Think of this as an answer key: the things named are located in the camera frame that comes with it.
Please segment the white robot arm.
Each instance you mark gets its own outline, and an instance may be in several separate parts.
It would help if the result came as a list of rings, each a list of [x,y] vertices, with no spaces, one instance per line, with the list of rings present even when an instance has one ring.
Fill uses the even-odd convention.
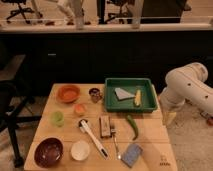
[[[174,120],[186,100],[213,117],[213,88],[205,84],[207,78],[208,70],[199,62],[175,68],[166,74],[166,87],[159,96],[164,125]]]

